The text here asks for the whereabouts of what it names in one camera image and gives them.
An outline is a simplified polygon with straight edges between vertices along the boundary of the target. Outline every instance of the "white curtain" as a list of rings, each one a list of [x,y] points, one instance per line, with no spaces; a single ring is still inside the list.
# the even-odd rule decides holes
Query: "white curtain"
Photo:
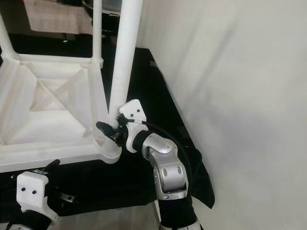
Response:
[[[305,230],[307,1],[149,0],[141,23],[213,182],[203,226]]]

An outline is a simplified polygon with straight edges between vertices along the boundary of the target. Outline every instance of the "white tube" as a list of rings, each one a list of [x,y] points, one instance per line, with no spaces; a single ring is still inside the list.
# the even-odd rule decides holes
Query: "white tube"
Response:
[[[0,47],[2,50],[1,56],[3,58],[18,59],[17,54],[12,47],[1,14],[0,14]]]
[[[93,4],[93,62],[99,62],[102,67],[101,57],[101,29],[102,29],[102,0],[94,0]]]
[[[119,107],[127,100],[142,5],[143,0],[123,0],[121,5],[109,106],[109,124],[113,127],[118,125],[115,117]]]

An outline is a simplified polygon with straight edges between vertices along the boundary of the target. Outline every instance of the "robotic arm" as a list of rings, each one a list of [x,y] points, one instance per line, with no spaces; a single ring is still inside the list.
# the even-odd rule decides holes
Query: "robotic arm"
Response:
[[[156,196],[159,200],[162,230],[202,229],[188,194],[187,171],[178,158],[178,146],[149,131],[146,116],[139,100],[132,100],[119,109],[118,129],[97,122],[96,126],[119,146],[129,152],[141,152],[153,167]]]

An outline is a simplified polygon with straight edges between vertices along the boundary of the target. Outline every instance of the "white chair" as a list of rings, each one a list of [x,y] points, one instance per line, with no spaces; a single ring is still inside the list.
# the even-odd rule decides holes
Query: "white chair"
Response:
[[[94,0],[92,58],[18,54],[0,15],[0,173],[121,153],[96,127],[116,126],[126,102],[143,0],[123,0],[109,113],[101,78],[102,1]]]

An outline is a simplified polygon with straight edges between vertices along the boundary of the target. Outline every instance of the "white bracket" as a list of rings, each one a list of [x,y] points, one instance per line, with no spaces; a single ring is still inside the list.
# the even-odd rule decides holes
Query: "white bracket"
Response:
[[[140,101],[137,99],[131,100],[124,104],[119,108],[119,112],[123,114],[127,119],[146,121],[146,115],[143,111]],[[132,145],[136,135],[142,130],[148,131],[148,128],[146,125],[138,123],[127,123],[126,126],[128,129],[126,148],[129,152],[134,153],[136,150],[132,147]]]
[[[21,206],[21,211],[32,210],[43,214],[54,224],[59,218],[47,204],[48,197],[45,197],[45,186],[49,179],[45,175],[34,172],[23,172],[17,177],[16,200]]]

